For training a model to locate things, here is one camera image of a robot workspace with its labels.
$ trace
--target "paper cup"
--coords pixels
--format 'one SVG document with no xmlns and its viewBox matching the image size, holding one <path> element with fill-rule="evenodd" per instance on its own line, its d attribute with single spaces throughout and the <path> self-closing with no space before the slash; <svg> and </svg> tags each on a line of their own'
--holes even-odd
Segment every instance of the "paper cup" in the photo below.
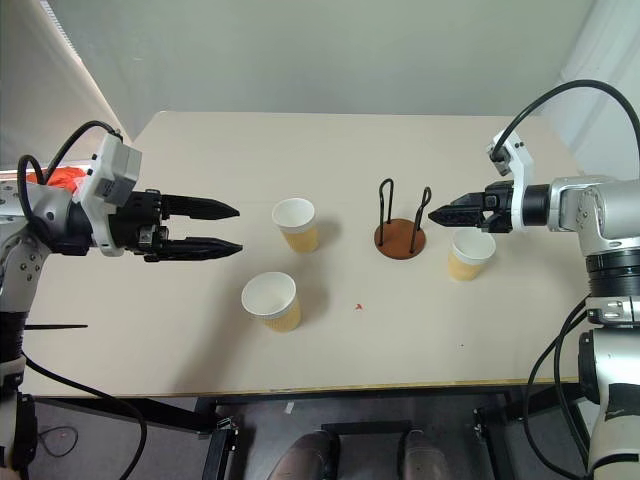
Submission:
<svg viewBox="0 0 640 480">
<path fill-rule="evenodd" d="M 449 252 L 449 275 L 456 280 L 473 280 L 496 251 L 491 234 L 464 228 L 453 234 Z"/>
<path fill-rule="evenodd" d="M 313 252 L 318 246 L 316 211 L 313 203 L 304 198 L 288 198 L 273 207 L 271 218 L 289 246 L 296 252 Z"/>
<path fill-rule="evenodd" d="M 266 272 L 253 277 L 242 290 L 242 306 L 276 332 L 288 332 L 300 323 L 296 282 L 286 273 Z"/>
</svg>

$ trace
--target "table frame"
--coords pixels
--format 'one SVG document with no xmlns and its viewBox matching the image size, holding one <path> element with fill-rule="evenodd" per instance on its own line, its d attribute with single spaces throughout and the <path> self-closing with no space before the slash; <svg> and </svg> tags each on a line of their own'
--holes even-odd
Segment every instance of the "table frame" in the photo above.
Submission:
<svg viewBox="0 0 640 480">
<path fill-rule="evenodd" d="M 575 401 L 582 398 L 579 384 L 566 383 L 563 389 L 570 403 L 571 414 L 579 426 L 583 439 L 589 441 L 589 434 Z M 135 406 L 147 421 L 155 426 L 198 435 L 211 435 L 207 459 L 203 467 L 203 480 L 222 480 L 226 473 L 230 452 L 236 449 L 239 429 L 232 418 L 221 418 L 216 414 L 218 406 L 251 403 L 267 400 L 299 400 L 310 398 L 391 398 L 407 396 L 431 395 L 476 395 L 491 396 L 491 402 L 478 406 L 474 410 L 476 435 L 485 442 L 493 475 L 496 480 L 515 480 L 515 470 L 511 462 L 510 448 L 505 435 L 505 428 L 510 422 L 522 420 L 522 386 L 451 386 L 422 388 L 387 388 L 363 389 L 348 391 L 320 392 L 286 392 L 268 394 L 237 394 L 199 397 L 194 411 L 166 405 L 157 400 L 147 398 L 126 399 Z M 101 399 L 73 397 L 41 397 L 38 402 L 48 403 L 63 408 L 70 408 L 86 413 L 135 421 L 128 412 L 118 406 Z M 542 413 L 558 407 L 555 389 L 543 387 L 530 399 L 530 414 Z M 349 432 L 367 433 L 375 430 L 380 422 L 359 422 L 349 424 Z"/>
</svg>

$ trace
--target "red object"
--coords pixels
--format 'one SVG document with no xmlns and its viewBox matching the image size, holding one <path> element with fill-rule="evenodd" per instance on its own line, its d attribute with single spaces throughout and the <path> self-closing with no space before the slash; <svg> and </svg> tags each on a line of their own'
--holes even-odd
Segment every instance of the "red object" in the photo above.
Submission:
<svg viewBox="0 0 640 480">
<path fill-rule="evenodd" d="M 76 185 L 75 179 L 78 177 L 84 177 L 86 172 L 81 168 L 76 167 L 60 167 L 56 168 L 53 172 L 53 175 L 49 179 L 47 185 L 52 187 L 66 188 L 71 193 L 76 191 L 78 186 Z M 27 175 L 27 181 L 31 183 L 38 183 L 35 173 L 30 173 Z"/>
</svg>

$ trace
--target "floor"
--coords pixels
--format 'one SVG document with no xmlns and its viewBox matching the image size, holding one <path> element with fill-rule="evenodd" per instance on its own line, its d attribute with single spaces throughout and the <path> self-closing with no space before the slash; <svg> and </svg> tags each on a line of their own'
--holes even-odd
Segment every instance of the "floor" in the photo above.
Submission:
<svg viewBox="0 0 640 480">
<path fill-rule="evenodd" d="M 229 480 L 264 480 L 278 458 L 299 436 L 322 423 L 411 420 L 425 431 L 447 456 L 456 480 L 492 479 L 486 446 L 477 439 L 473 409 L 493 399 L 484 395 L 451 395 L 409 398 L 317 399 L 264 401 L 221 407 L 242 425 L 239 445 L 230 457 Z M 167 403 L 192 409 L 195 399 L 166 399 Z M 71 425 L 79 432 L 75 449 L 63 458 L 38 449 L 30 469 L 33 480 L 118 478 L 138 441 L 136 424 L 88 415 L 47 404 L 37 404 L 39 430 Z M 562 423 L 552 411 L 532 420 L 536 438 L 552 460 L 579 472 L 579 459 Z M 522 427 L 508 428 L 512 460 L 519 480 L 561 478 L 546 470 L 529 448 Z M 396 476 L 399 435 L 353 435 L 341 438 L 339 478 L 389 480 Z M 51 450 L 61 451 L 69 436 L 57 432 L 46 439 Z M 208 439 L 194 434 L 150 427 L 145 452 L 131 479 L 200 479 L 209 446 Z"/>
</svg>

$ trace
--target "black cable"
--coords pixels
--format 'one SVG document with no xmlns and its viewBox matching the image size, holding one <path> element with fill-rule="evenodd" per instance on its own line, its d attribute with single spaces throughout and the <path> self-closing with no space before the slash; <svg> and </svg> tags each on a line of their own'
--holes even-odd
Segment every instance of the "black cable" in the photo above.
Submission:
<svg viewBox="0 0 640 480">
<path fill-rule="evenodd" d="M 66 449 L 63 453 L 54 453 L 49 446 L 47 445 L 47 441 L 45 440 L 46 435 L 53 433 L 53 432 L 57 432 L 59 430 L 70 430 L 73 432 L 73 445 L 71 445 L 68 449 Z M 42 443 L 42 448 L 44 448 L 44 451 L 47 452 L 49 455 L 51 455 L 53 458 L 62 458 L 62 457 L 66 457 L 67 455 L 69 455 L 72 450 L 74 448 L 76 448 L 76 445 L 78 444 L 78 437 L 79 437 L 79 433 L 78 433 L 78 429 L 72 426 L 62 426 L 62 427 L 53 427 L 53 428 L 48 428 L 47 430 L 43 430 L 42 432 L 38 433 L 38 438 L 40 439 L 40 443 Z"/>
<path fill-rule="evenodd" d="M 127 412 L 129 412 L 133 417 L 136 418 L 136 420 L 138 420 L 138 423 L 140 424 L 140 441 L 138 442 L 138 448 L 136 449 L 136 453 L 133 455 L 133 458 L 131 459 L 131 462 L 129 462 L 129 465 L 127 466 L 126 470 L 120 476 L 120 480 L 125 480 L 126 478 L 128 478 L 131 472 L 133 471 L 134 467 L 138 463 L 138 460 L 140 460 L 140 456 L 142 455 L 142 451 L 144 450 L 144 445 L 147 441 L 147 422 L 145 421 L 140 411 L 137 408 L 135 408 L 133 405 L 129 404 L 128 402 L 125 402 L 124 400 L 120 400 L 119 398 L 112 397 L 111 395 L 101 392 L 100 390 L 87 387 L 86 385 L 82 385 L 81 383 L 74 382 L 73 380 L 69 380 L 68 378 L 65 378 L 56 373 L 50 372 L 46 368 L 41 367 L 40 365 L 35 363 L 33 360 L 31 360 L 27 355 L 25 355 L 24 352 L 22 352 L 22 355 L 24 355 L 24 357 L 27 360 L 27 366 L 32 370 L 35 370 L 36 372 L 38 372 L 40 375 L 49 377 L 50 379 L 55 380 L 56 382 L 60 382 L 71 388 L 76 388 L 78 390 L 82 390 L 83 392 L 89 393 L 96 397 L 100 397 L 105 400 L 108 400 L 113 404 L 118 405 L 124 410 L 126 410 Z"/>
<path fill-rule="evenodd" d="M 60 147 L 60 150 L 58 150 L 58 153 L 56 153 L 56 156 L 53 157 L 53 160 L 51 160 L 51 163 L 49 163 L 49 166 L 47 167 L 47 173 L 45 174 L 45 177 L 44 177 L 44 180 L 45 180 L 44 183 L 49 183 L 49 179 L 51 178 L 51 175 L 53 175 L 53 172 L 56 170 L 56 168 L 58 168 L 58 165 L 60 164 L 64 156 L 67 154 L 69 149 L 71 149 L 73 144 L 76 143 L 78 139 L 82 135 L 84 135 L 87 130 L 90 130 L 93 127 L 104 128 L 108 133 L 110 133 L 111 135 L 115 135 L 120 140 L 122 140 L 122 136 L 119 133 L 117 133 L 114 130 L 114 128 L 108 123 L 101 122 L 100 120 L 88 121 L 87 123 L 78 127 L 76 131 L 73 132 L 71 136 L 67 138 L 64 144 Z"/>
<path fill-rule="evenodd" d="M 576 305 L 576 307 L 571 311 L 571 313 L 569 313 L 569 316 L 567 317 L 567 321 L 570 322 L 570 324 L 565 335 L 571 332 L 574 328 L 576 328 L 587 317 L 586 312 L 582 312 L 577 318 L 575 318 L 576 315 L 578 315 L 578 312 L 580 312 L 580 310 L 584 308 L 585 300 L 586 300 L 586 297 L 580 303 L 578 303 L 578 305 Z M 562 475 L 563 477 L 569 478 L 571 480 L 582 480 L 583 477 L 581 477 L 580 475 L 568 472 L 567 470 L 564 470 L 563 468 L 558 467 L 557 465 L 552 463 L 549 459 L 547 459 L 547 457 L 544 456 L 542 451 L 540 451 L 540 449 L 538 448 L 535 440 L 533 439 L 533 436 L 531 435 L 531 428 L 529 426 L 529 400 L 531 397 L 531 387 L 533 386 L 533 381 L 535 380 L 536 375 L 538 374 L 538 370 L 540 369 L 542 362 L 544 362 L 547 356 L 549 356 L 551 351 L 555 348 L 557 340 L 558 340 L 558 337 L 556 337 L 545 349 L 545 351 L 542 352 L 538 360 L 536 360 L 536 363 L 534 364 L 533 369 L 531 370 L 531 374 L 529 375 L 529 380 L 527 381 L 527 386 L 525 388 L 524 400 L 523 400 L 522 417 L 523 417 L 524 433 L 527 437 L 527 441 L 529 442 L 529 445 L 531 446 L 531 449 L 536 454 L 538 459 L 547 468 L 554 471 L 558 475 Z"/>
<path fill-rule="evenodd" d="M 493 152 L 491 153 L 491 158 L 492 159 L 494 158 L 493 157 L 494 153 L 498 154 L 498 152 L 500 151 L 501 147 L 504 145 L 504 142 L 507 140 L 507 138 L 509 138 L 509 135 L 511 135 L 511 133 L 518 126 L 518 124 L 520 122 L 522 122 L 522 120 L 524 120 L 536 108 L 538 108 L 540 105 L 545 103 L 547 100 L 555 97 L 556 95 L 558 95 L 558 94 L 560 94 L 562 92 L 566 92 L 567 90 L 571 90 L 573 88 L 583 88 L 583 87 L 595 88 L 596 90 L 603 91 L 603 92 L 607 93 L 608 95 L 610 95 L 611 97 L 613 97 L 620 104 L 620 106 L 627 113 L 627 116 L 629 117 L 629 120 L 631 121 L 631 126 L 633 127 L 633 132 L 635 133 L 635 136 L 636 136 L 636 145 L 638 147 L 638 156 L 640 158 L 640 120 L 638 120 L 638 115 L 636 114 L 635 110 L 633 109 L 633 105 L 631 105 L 631 102 L 629 102 L 629 100 L 627 100 L 626 97 L 622 93 L 620 93 L 620 91 L 618 89 L 616 89 L 615 87 L 609 85 L 608 83 L 601 82 L 599 80 L 589 80 L 589 79 L 573 80 L 571 82 L 567 82 L 567 83 L 563 83 L 562 85 L 558 85 L 557 87 L 549 90 L 547 93 L 541 95 L 540 97 L 535 99 L 533 102 L 531 102 L 528 106 L 526 106 L 524 108 L 524 110 L 522 110 L 511 121 L 511 123 L 507 126 L 507 128 L 504 129 L 504 132 L 502 132 L 502 135 L 500 135 L 500 138 L 498 139 L 498 141 L 496 142 L 495 146 L 493 147 Z"/>
<path fill-rule="evenodd" d="M 45 183 L 45 179 L 42 174 L 42 168 L 40 167 L 40 163 L 38 163 L 38 160 L 36 160 L 31 155 L 23 155 L 22 157 L 20 157 L 20 160 L 18 160 L 18 168 L 16 173 L 20 207 L 22 208 L 24 217 L 27 219 L 27 223 L 34 230 L 38 238 L 40 238 L 40 240 L 45 245 L 51 248 L 49 230 L 47 229 L 44 221 L 37 217 L 35 213 L 33 213 L 31 203 L 29 202 L 29 192 L 27 191 L 27 165 L 29 164 L 33 166 L 38 184 L 44 185 Z"/>
<path fill-rule="evenodd" d="M 580 436 L 580 432 L 578 431 L 578 427 L 571 416 L 571 412 L 569 412 L 569 404 L 567 403 L 564 391 L 562 390 L 562 384 L 560 383 L 560 354 L 562 353 L 562 343 L 564 342 L 564 337 L 568 333 L 570 322 L 570 319 L 567 319 L 564 322 L 564 325 L 562 325 L 562 329 L 560 330 L 560 334 L 555 342 L 555 351 L 553 353 L 553 384 L 556 389 L 556 394 L 558 395 L 558 402 L 560 403 L 562 416 L 569 427 L 573 440 L 576 442 L 578 452 L 580 452 L 580 457 L 582 457 L 582 463 L 586 467 L 589 463 L 589 448 L 585 445 L 582 437 Z"/>
</svg>

